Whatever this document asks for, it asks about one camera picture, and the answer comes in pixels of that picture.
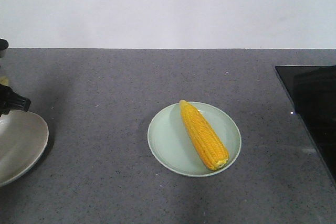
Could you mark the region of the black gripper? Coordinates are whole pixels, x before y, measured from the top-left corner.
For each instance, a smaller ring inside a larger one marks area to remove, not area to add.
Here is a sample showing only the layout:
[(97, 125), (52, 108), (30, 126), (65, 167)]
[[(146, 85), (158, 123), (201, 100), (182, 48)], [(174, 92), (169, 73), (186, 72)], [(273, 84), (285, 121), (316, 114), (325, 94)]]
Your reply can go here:
[(12, 88), (1, 84), (1, 115), (7, 115), (11, 110), (27, 112), (31, 105), (29, 98), (15, 93)]

